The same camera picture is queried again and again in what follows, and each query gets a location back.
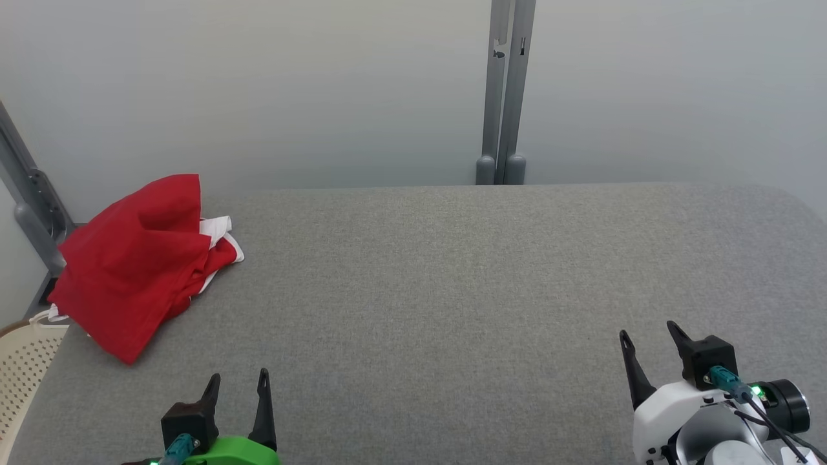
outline teal connector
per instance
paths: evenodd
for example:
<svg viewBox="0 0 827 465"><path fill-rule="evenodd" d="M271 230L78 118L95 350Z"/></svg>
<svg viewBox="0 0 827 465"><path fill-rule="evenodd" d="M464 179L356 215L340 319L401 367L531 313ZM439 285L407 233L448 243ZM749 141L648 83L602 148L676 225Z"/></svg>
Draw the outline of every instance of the teal connector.
<svg viewBox="0 0 827 465"><path fill-rule="evenodd" d="M181 465L195 450L195 439L189 434L179 434L175 441L166 449L164 458L158 465Z"/></svg>
<svg viewBox="0 0 827 465"><path fill-rule="evenodd" d="M728 392L739 404L746 404L747 399L753 395L753 390L747 383L720 365L710 368L710 382L712 386Z"/></svg>

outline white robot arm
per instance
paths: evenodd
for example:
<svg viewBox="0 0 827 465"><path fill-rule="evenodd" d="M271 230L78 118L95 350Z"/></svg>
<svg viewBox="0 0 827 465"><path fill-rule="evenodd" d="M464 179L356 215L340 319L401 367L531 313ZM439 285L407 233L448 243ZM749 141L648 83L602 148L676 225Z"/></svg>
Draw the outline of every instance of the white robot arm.
<svg viewBox="0 0 827 465"><path fill-rule="evenodd" d="M684 363L683 381L655 389L635 356L629 335L620 332L634 423L632 445L637 463L653 465L777 465L763 443L782 439L783 465L819 465L820 452L795 434L810 428L806 398L787 380L738 379L731 344L716 336L693 341L674 322L667 323Z"/></svg>

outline black cable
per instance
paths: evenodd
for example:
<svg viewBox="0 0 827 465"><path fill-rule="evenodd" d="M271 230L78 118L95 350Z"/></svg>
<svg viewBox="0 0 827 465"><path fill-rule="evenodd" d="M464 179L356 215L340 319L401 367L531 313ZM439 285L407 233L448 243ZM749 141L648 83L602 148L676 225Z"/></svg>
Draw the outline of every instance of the black cable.
<svg viewBox="0 0 827 465"><path fill-rule="evenodd" d="M764 410L761 407L758 407L758 405L756 405L755 400L753 400L752 393L744 392L741 395L741 398L749 402L749 404L753 407L753 410L755 410L756 413L758 413L758 416L760 416L764 420L764 423L767 424L767 427L771 429L772 432L776 434L776 436L781 438L782 441L784 441L784 444L786 444L786 446L790 448L790 450L796 455L796 457L798 457L798 459L801 460L801 463L807 463L807 459L804 457L801 451L798 450L796 445L792 443L792 441L786 436L786 434L781 432L781 430L772 422L770 417L768 417L767 414L764 413Z"/></svg>
<svg viewBox="0 0 827 465"><path fill-rule="evenodd" d="M764 423L764 420L760 419L759 421L761 422L761 425L764 425L764 426L767 425L766 423ZM753 429L753 427L750 426L749 424L747 424L747 420L745 420L744 418L741 418L741 423L743 423L744 426L747 427L747 429L749 430L749 433L753 436L753 439L755 439L755 443L760 444L761 440L758 439L758 436L755 435L755 430ZM775 463L775 460L772 460L770 458L770 456L767 455L767 450L764 447L759 446L759 448L761 449L761 452L764 454L764 457L767 458L767 463Z"/></svg>
<svg viewBox="0 0 827 465"><path fill-rule="evenodd" d="M752 421L753 423L760 424L761 426L767 426L766 421L764 421L762 419L757 419L754 416L747 415L747 414L745 414L744 412L742 412L740 410L736 410L734 413L735 413L736 416L738 416L741 419L746 419L746 420ZM825 455L823 452L821 452L816 446L814 446L811 443L808 443L804 439L798 437L797 435L795 435L793 433L790 433L789 431L787 431L785 429L779 428L779 430L782 433L784 433L788 438L790 438L793 441L797 442L799 445L801 445L803 447L806 447L809 450L813 451L815 456L818 457L821 462L827 464L827 455Z"/></svg>

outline gray table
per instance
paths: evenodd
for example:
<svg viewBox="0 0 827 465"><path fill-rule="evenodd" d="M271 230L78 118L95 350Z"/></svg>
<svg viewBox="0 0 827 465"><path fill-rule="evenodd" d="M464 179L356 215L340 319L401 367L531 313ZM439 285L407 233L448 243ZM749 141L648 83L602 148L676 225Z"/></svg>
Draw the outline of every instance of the gray table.
<svg viewBox="0 0 827 465"><path fill-rule="evenodd" d="M247 434L270 369L280 456L310 463L631 463L627 329L656 385L666 329L736 347L809 397L827 443L827 227L779 190L568 185L205 199L246 261L133 367L72 328L12 464L157 456L160 417L221 372Z"/></svg>

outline red bag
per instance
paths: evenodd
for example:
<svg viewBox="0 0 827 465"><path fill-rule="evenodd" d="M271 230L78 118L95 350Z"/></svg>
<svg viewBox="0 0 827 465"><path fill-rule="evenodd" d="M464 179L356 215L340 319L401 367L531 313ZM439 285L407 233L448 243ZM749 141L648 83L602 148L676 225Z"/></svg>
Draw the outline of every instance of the red bag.
<svg viewBox="0 0 827 465"><path fill-rule="evenodd" d="M49 296L103 350L132 364L158 326L189 307L236 250L198 232L198 175L173 175L110 205L60 246L66 268Z"/></svg>

